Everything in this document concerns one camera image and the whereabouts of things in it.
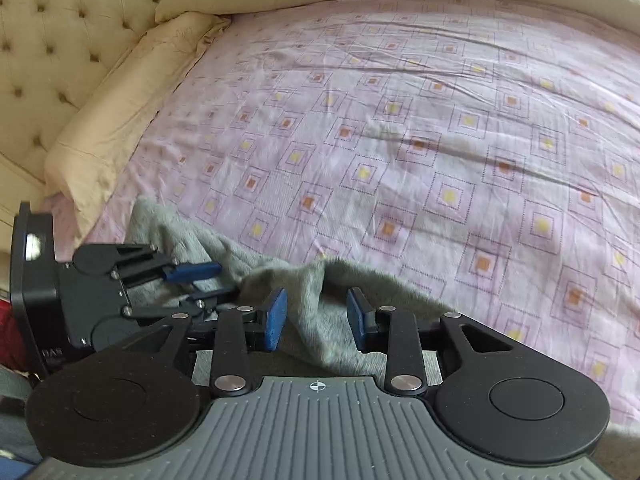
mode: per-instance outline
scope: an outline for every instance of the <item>blue fabric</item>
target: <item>blue fabric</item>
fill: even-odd
[[[0,457],[0,480],[17,480],[31,471],[33,467],[31,464]]]

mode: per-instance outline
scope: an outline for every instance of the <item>bed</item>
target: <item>bed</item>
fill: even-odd
[[[58,257],[123,240],[151,195],[260,253],[401,276],[637,431],[639,2],[162,0],[234,16],[150,124],[125,74],[56,141]]]

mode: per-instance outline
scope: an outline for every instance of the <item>metal pin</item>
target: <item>metal pin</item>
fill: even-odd
[[[236,392],[246,386],[246,381],[238,375],[222,375],[215,380],[213,385],[223,392]]]
[[[422,381],[415,375],[396,375],[391,379],[391,385],[401,392],[412,392],[422,386]]]

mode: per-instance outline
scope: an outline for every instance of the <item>pink bed sheet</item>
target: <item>pink bed sheet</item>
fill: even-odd
[[[295,264],[353,258],[583,371],[637,421],[639,80],[639,38],[543,6],[239,16],[89,241],[122,240],[145,193]],[[49,207],[68,257],[72,206]]]

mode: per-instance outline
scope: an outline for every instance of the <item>blue finger pad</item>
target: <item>blue finger pad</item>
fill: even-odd
[[[282,327],[286,320],[287,291],[283,288],[267,314],[267,323],[264,329],[264,348],[267,352],[273,352],[278,347]]]
[[[349,320],[356,348],[362,352],[365,349],[364,314],[350,290],[347,291],[347,320]]]

